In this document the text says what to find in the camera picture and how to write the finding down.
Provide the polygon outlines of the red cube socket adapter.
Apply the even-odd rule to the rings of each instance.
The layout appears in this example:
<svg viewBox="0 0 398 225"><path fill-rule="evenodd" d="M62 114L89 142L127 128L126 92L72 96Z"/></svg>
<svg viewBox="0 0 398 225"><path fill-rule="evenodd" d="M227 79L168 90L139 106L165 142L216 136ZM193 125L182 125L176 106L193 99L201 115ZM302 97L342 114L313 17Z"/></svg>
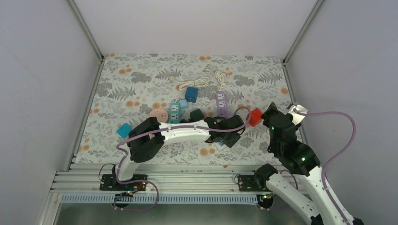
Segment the red cube socket adapter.
<svg viewBox="0 0 398 225"><path fill-rule="evenodd" d="M263 120L261 118L262 114L263 113L259 108L254 108L253 110L251 110L251 118L246 126L253 128L259 125Z"/></svg>

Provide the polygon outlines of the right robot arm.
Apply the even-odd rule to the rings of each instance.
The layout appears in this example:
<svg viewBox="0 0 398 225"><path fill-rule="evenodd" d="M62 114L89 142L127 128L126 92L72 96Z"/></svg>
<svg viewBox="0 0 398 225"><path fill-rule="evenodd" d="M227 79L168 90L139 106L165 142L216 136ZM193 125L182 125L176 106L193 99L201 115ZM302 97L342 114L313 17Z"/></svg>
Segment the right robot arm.
<svg viewBox="0 0 398 225"><path fill-rule="evenodd" d="M268 152L302 183L309 197L289 184L270 164L254 172L255 187L280 196L308 225L362 225L363 221L348 212L329 185L326 169L316 153L297 139L296 131L308 114L301 105L291 105L283 113L271 103L261 117L263 125L269 128Z"/></svg>

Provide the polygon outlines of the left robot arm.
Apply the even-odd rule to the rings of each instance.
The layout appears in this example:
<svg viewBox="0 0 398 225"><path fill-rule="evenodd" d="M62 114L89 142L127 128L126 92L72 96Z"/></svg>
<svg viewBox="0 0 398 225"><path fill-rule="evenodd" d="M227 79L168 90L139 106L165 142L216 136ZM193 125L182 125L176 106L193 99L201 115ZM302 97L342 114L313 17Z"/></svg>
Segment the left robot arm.
<svg viewBox="0 0 398 225"><path fill-rule="evenodd" d="M162 123L156 117L150 117L130 131L128 138L116 148L123 157L115 166L112 184L119 190L130 185L136 169L144 162L155 157L164 145L183 142L218 143L232 147L246 128L239 115L228 119L206 117L203 120L188 123Z"/></svg>

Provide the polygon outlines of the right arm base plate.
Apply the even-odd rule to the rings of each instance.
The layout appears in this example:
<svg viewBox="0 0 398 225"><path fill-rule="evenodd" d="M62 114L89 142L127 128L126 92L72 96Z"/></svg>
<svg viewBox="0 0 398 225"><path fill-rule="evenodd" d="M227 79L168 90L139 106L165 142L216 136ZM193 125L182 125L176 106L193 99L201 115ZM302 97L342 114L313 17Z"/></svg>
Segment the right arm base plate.
<svg viewBox="0 0 398 225"><path fill-rule="evenodd" d="M266 182L271 180L269 175L241 175L235 176L235 182L240 192L270 192Z"/></svg>

